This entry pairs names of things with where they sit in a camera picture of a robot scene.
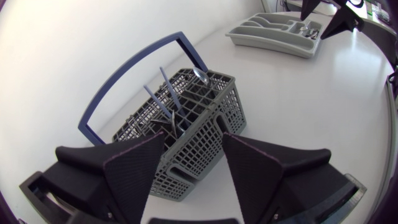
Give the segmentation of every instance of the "blue handle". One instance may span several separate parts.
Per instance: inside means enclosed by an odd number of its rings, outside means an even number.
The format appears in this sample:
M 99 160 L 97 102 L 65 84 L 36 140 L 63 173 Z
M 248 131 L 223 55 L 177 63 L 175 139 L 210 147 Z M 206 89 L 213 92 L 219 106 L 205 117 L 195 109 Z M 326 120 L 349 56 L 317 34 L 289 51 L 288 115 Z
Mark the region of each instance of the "blue handle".
M 203 62 L 203 60 L 198 55 L 198 52 L 193 48 L 192 44 L 189 42 L 187 37 L 183 32 L 176 32 L 174 34 L 168 35 L 157 42 L 149 45 L 148 47 L 142 49 L 140 52 L 132 56 L 127 62 L 125 62 L 122 66 L 120 66 L 101 86 L 101 88 L 97 91 L 90 104 L 87 106 L 86 111 L 83 113 L 81 120 L 78 125 L 78 129 L 90 140 L 95 146 L 100 144 L 105 144 L 105 142 L 88 126 L 88 121 L 91 118 L 91 115 L 94 113 L 95 108 L 98 106 L 102 98 L 104 98 L 105 94 L 111 89 L 111 87 L 122 77 L 131 67 L 133 67 L 137 62 L 139 62 L 144 57 L 148 56 L 150 53 L 155 50 L 165 46 L 168 43 L 173 41 L 177 41 L 177 43 L 181 46 L 184 52 L 191 59 L 195 67 L 200 68 L 204 72 L 207 72 L 208 69 Z

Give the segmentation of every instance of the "cutlery tray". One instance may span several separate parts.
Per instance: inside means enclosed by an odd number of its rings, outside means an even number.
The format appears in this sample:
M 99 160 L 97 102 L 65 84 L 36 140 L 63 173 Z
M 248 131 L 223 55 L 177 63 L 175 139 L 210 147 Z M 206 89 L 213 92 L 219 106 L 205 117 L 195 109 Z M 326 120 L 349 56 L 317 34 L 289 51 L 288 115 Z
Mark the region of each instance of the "cutlery tray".
M 206 86 L 195 76 L 191 68 L 180 69 L 170 78 L 172 88 L 182 105 L 180 109 L 174 103 L 165 82 L 154 93 L 167 110 L 175 112 L 175 124 L 185 132 L 176 136 L 170 126 L 151 122 L 152 119 L 168 120 L 168 117 L 156 102 L 149 98 L 135 113 L 130 115 L 114 134 L 112 141 L 125 141 L 162 131 L 165 136 L 164 152 L 160 158 L 150 194 L 181 201 L 193 190 L 195 182 L 202 180 L 223 156 L 223 133 L 227 131 L 240 134 L 246 126 L 246 118 L 234 77 L 208 70 L 182 32 L 165 37 L 142 52 L 150 49 L 153 45 L 157 49 L 159 48 L 157 43 L 165 45 L 168 41 L 175 40 L 175 36 L 177 36 L 177 41 L 178 39 L 183 40 L 182 44 L 181 42 L 179 44 L 185 53 L 190 56 L 196 67 L 206 72 L 210 79 L 210 85 Z M 137 54 L 139 60 L 142 58 L 140 53 Z M 139 61 L 136 60 L 137 55 L 129 61 L 135 63 Z M 119 69 L 123 71 L 122 74 L 119 74 L 120 77 L 128 70 L 123 66 Z M 117 79 L 114 80 L 113 77 L 114 75 L 109 80 L 115 83 Z M 104 86 L 106 87 L 105 93 L 110 89 L 111 85 L 107 85 L 109 80 L 93 98 L 88 109 L 92 109 L 93 102 L 94 104 L 99 103 L 101 99 L 98 100 L 97 96 L 101 93 L 103 97 Z M 81 121 L 79 128 L 94 144 L 104 144 L 94 132 L 91 132 L 90 136 L 89 132 L 84 129 L 87 127 L 86 122 L 92 112 L 93 110 L 84 113 L 82 117 L 84 120 Z
M 259 13 L 229 31 L 235 45 L 275 50 L 303 58 L 315 55 L 323 25 L 314 21 L 301 21 L 282 14 Z M 319 30 L 315 39 L 306 37 L 311 29 Z

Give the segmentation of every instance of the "grid mesh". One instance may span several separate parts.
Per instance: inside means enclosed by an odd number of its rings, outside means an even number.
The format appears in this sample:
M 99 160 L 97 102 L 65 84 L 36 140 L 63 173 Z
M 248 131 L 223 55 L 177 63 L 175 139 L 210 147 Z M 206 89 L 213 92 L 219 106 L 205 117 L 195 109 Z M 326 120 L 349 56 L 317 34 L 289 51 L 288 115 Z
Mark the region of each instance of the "grid mesh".
M 155 96 L 170 112 L 175 111 L 178 127 L 186 131 L 191 127 L 195 128 L 194 134 L 189 138 L 181 138 L 181 133 L 175 136 L 169 125 L 150 122 L 152 119 L 168 120 L 152 98 L 132 114 L 113 136 L 113 141 L 116 142 L 159 131 L 165 133 L 164 154 L 170 159 L 166 165 L 158 167 L 150 190 L 152 195 L 172 200 L 184 197 L 184 194 L 192 189 L 193 184 L 190 180 L 197 179 L 222 151 L 222 132 L 238 134 L 246 124 L 233 77 L 213 71 L 208 71 L 207 75 L 210 78 L 210 86 L 205 86 L 193 74 L 192 69 L 181 69 L 170 79 L 182 105 L 179 110 L 165 83 L 155 92 Z M 201 116 L 205 110 L 211 110 L 211 113 Z M 220 114 L 225 125 L 223 128 L 216 122 Z M 175 146 L 177 141 L 184 141 L 179 142 L 182 147 Z M 172 164 L 178 164 L 185 169 L 181 171 L 181 177 L 178 175 L 178 179 L 167 172 Z

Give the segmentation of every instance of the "white table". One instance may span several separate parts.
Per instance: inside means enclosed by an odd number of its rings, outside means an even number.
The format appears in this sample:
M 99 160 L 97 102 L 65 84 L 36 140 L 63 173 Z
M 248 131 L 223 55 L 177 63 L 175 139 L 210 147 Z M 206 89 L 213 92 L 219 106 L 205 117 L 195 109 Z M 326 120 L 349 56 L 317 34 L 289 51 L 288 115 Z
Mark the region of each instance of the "white table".
M 331 18 L 311 14 L 309 19 L 327 25 Z M 238 24 L 209 35 L 195 48 L 209 69 L 236 77 L 248 122 L 241 135 L 299 149 L 330 149 L 330 163 L 368 188 L 345 220 L 363 223 L 379 190 L 389 151 L 389 108 L 384 90 L 386 76 L 392 72 L 388 61 L 357 31 L 321 41 L 311 59 L 235 46 L 224 34 Z M 192 67 L 186 56 L 165 71 L 171 76 L 183 67 Z M 159 74 L 149 86 L 156 89 L 162 82 Z M 99 135 L 110 142 L 124 120 L 148 97 L 142 90 Z M 150 195 L 142 223 L 152 217 L 235 217 L 243 223 L 225 157 L 182 202 Z
M 303 1 L 302 0 L 286 0 L 286 2 L 289 3 L 289 4 L 292 4 L 294 6 L 297 6 L 299 8 L 301 8 L 303 6 Z M 350 9 L 352 9 L 359 17 L 364 19 L 365 22 L 373 23 L 373 24 L 378 25 L 379 27 L 382 27 L 383 29 L 388 30 L 389 32 L 395 34 L 394 30 L 391 27 L 385 25 L 383 22 L 381 22 L 377 18 L 376 13 L 373 12 L 373 14 L 370 16 L 366 12 L 365 4 L 363 4 L 363 7 L 359 8 L 359 9 L 357 7 L 354 7 L 349 2 L 347 2 L 347 6 Z M 328 4 L 328 3 L 325 3 L 325 2 L 321 2 L 313 10 L 313 12 L 317 13 L 317 14 L 325 15 L 325 16 L 334 16 L 336 14 L 336 12 L 337 12 L 337 8 L 333 4 Z

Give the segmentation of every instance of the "metal spoon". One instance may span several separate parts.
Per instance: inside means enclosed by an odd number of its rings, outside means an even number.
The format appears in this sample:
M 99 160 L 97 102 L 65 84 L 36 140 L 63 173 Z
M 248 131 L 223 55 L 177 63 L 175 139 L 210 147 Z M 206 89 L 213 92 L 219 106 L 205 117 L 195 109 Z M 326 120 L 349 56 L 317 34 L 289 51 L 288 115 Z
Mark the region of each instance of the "metal spoon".
M 209 76 L 199 68 L 193 68 L 194 74 L 202 81 L 207 87 L 210 87 L 210 79 Z
M 159 124 L 159 125 L 164 125 L 164 124 L 171 125 L 173 133 L 174 133 L 174 136 L 176 138 L 178 138 L 177 128 L 178 128 L 178 130 L 180 130 L 181 136 L 183 136 L 185 134 L 184 129 L 182 129 L 180 126 L 176 126 L 175 125 L 175 112 L 174 111 L 172 112 L 172 117 L 168 121 L 164 121 L 164 120 L 161 120 L 161 119 L 152 119 L 152 120 L 150 120 L 150 122 L 153 122 L 153 123 L 156 123 L 156 124 Z

